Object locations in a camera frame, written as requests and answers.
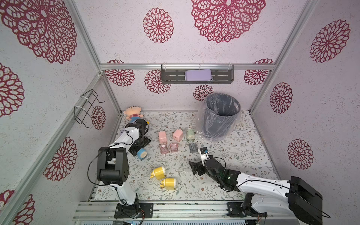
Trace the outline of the blue pencil sharpener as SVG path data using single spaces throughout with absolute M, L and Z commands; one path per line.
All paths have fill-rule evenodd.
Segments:
M 144 160 L 147 157 L 148 153 L 144 148 L 141 148 L 138 152 L 137 152 L 137 157 L 140 160 Z

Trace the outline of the grey sharpener shavings tray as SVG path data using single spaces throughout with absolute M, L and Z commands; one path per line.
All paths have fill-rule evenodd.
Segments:
M 196 143 L 190 143 L 188 146 L 189 146 L 190 153 L 197 153 L 198 152 L 198 146 L 197 146 Z

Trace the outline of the pink pencil sharpener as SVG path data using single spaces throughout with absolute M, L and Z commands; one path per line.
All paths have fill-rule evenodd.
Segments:
M 174 133 L 173 133 L 173 139 L 177 142 L 182 141 L 184 138 L 184 133 L 181 129 L 177 129 Z
M 158 138 L 160 143 L 167 143 L 167 134 L 165 131 L 160 131 L 158 133 Z

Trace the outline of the pink clear shavings tray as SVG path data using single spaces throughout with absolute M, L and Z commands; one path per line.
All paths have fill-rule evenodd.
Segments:
M 176 153 L 179 151 L 179 145 L 177 142 L 172 142 L 170 143 L 170 152 L 171 153 Z
M 167 146 L 167 143 L 161 143 L 159 145 L 159 148 L 160 148 L 160 153 L 165 155 L 165 154 L 168 154 L 169 153 L 169 149 L 168 149 L 168 146 Z

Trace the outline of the yellow pencil sharpener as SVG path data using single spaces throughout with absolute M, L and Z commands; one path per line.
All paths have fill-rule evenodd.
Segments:
M 177 180 L 175 178 L 165 178 L 161 181 L 160 188 L 166 190 L 176 190 Z
M 166 169 L 164 166 L 160 166 L 151 172 L 150 178 L 155 178 L 158 181 L 166 177 Z

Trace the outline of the green pencil sharpener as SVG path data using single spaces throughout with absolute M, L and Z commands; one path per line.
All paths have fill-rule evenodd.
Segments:
M 188 142 L 194 142 L 196 139 L 196 132 L 194 129 L 190 128 L 187 130 L 186 139 Z

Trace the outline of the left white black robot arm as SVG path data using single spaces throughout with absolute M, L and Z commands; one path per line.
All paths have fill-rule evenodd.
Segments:
M 119 204 L 128 209 L 140 208 L 138 196 L 127 182 L 130 173 L 128 153 L 135 157 L 142 148 L 151 143 L 145 136 L 148 131 L 149 124 L 144 119 L 127 124 L 115 142 L 101 147 L 90 162 L 97 162 L 96 177 L 103 183 L 101 186 L 113 188 Z

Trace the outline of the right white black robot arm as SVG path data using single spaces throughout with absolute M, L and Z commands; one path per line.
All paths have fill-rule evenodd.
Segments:
M 295 216 L 308 225 L 321 225 L 330 215 L 323 211 L 323 196 L 299 177 L 271 180 L 226 169 L 210 156 L 200 162 L 189 162 L 194 175 L 207 174 L 226 192 L 242 192 L 245 198 L 238 210 L 240 216 L 266 219 L 270 212 Z

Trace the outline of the plush doll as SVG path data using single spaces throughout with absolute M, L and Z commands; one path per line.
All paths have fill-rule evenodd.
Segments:
M 126 119 L 130 123 L 134 123 L 137 119 L 142 119 L 143 114 L 141 114 L 142 108 L 139 106 L 130 106 L 123 113 L 126 116 Z

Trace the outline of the purple soap box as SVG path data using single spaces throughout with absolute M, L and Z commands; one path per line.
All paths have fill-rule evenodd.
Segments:
M 185 81 L 187 82 L 207 82 L 211 80 L 212 71 L 210 69 L 187 70 L 185 72 Z

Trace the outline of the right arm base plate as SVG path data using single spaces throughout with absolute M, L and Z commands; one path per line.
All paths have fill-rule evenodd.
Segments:
M 266 218 L 268 214 L 266 212 L 259 213 L 253 207 L 251 203 L 245 202 L 228 202 L 227 203 L 228 213 L 227 216 L 231 218 Z

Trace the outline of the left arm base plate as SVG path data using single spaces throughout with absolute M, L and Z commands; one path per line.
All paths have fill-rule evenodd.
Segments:
M 131 218 L 131 219 L 143 219 L 152 218 L 154 212 L 154 204 L 149 202 L 141 202 L 138 199 L 135 200 L 133 205 L 118 203 L 115 209 L 114 218 Z

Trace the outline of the dark grey wall shelf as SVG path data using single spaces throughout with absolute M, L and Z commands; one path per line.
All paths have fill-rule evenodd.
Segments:
M 210 69 L 211 81 L 187 82 L 185 72 L 187 70 Z M 231 84 L 234 81 L 234 69 L 232 64 L 195 64 L 161 65 L 161 81 L 163 84 Z

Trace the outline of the aluminium front rail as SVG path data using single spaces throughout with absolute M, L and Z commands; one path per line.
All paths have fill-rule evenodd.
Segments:
M 300 225 L 295 216 L 268 212 L 264 216 L 235 215 L 239 201 L 141 201 L 145 216 L 121 216 L 116 201 L 80 202 L 74 225 Z

